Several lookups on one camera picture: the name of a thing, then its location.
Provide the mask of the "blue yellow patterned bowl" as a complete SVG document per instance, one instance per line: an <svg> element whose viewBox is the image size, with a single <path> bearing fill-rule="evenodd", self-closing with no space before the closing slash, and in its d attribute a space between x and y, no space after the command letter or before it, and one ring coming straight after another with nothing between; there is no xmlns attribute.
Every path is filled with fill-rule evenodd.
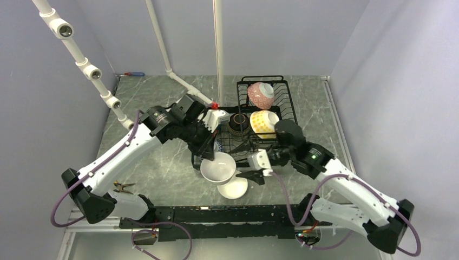
<svg viewBox="0 0 459 260"><path fill-rule="evenodd" d="M274 139L275 125L279 121L277 114L269 110L257 111L250 116L252 130L261 139Z"/></svg>

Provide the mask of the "ribbed white bowl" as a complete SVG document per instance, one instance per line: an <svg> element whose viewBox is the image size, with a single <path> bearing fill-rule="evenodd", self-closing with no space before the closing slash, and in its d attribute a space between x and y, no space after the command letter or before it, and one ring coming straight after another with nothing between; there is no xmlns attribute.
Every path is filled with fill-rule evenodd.
<svg viewBox="0 0 459 260"><path fill-rule="evenodd" d="M219 193L226 199L239 199L248 189L248 181L245 178L234 177L227 184L217 186Z"/></svg>

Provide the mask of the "shallow white bowl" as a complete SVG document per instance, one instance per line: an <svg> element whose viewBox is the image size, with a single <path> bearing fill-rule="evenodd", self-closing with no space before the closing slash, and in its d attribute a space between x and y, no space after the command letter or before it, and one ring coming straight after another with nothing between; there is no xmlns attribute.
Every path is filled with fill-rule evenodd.
<svg viewBox="0 0 459 260"><path fill-rule="evenodd" d="M233 178L235 170L235 160L223 152L215 152L214 160L204 159L200 165L201 175L216 185L228 183Z"/></svg>

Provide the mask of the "brown glazed bowl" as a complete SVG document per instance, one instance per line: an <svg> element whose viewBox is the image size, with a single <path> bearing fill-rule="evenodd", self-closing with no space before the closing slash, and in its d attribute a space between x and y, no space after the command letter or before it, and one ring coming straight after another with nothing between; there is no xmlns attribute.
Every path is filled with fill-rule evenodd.
<svg viewBox="0 0 459 260"><path fill-rule="evenodd" d="M250 131L250 119L248 116L240 113L231 115L228 123L228 130L237 137L243 137Z"/></svg>

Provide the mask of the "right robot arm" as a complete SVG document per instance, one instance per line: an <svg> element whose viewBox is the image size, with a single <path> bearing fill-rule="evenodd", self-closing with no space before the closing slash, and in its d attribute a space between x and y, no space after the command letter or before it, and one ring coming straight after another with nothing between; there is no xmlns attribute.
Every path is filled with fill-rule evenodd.
<svg viewBox="0 0 459 260"><path fill-rule="evenodd" d="M329 150L307 141L294 121L280 120L274 126L274 133L275 143L252 153L247 158L251 169L237 176L258 185L265 183L265 177L274 176L286 196L292 225L300 227L314 221L336 224L365 236L385 253L400 251L412 257L421 254L419 234L410 222L413 203L396 200L373 188ZM294 218L285 184L272 169L273 163L290 163L297 172L319 182L314 192L305 197L307 203L299 206L299 221Z"/></svg>

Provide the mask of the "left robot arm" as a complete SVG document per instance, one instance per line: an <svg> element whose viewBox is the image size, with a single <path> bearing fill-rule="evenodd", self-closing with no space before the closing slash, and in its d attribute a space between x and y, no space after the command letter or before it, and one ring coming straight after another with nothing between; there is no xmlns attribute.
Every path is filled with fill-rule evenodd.
<svg viewBox="0 0 459 260"><path fill-rule="evenodd" d="M115 192L114 182L147 153L173 139L185 142L193 155L213 160L218 127L229 117L190 94L168 107L139 111L133 128L106 153L78 171L69 168L62 173L66 194L90 224L115 216L147 228L156 219L154 204L142 194Z"/></svg>

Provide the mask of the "red patterned bowl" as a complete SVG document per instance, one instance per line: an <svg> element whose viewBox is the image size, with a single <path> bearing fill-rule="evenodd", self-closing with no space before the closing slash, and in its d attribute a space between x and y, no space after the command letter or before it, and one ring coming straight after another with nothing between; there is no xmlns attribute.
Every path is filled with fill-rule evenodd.
<svg viewBox="0 0 459 260"><path fill-rule="evenodd" d="M274 89L264 82L257 82L248 87L249 101L262 110L269 110L274 103Z"/></svg>

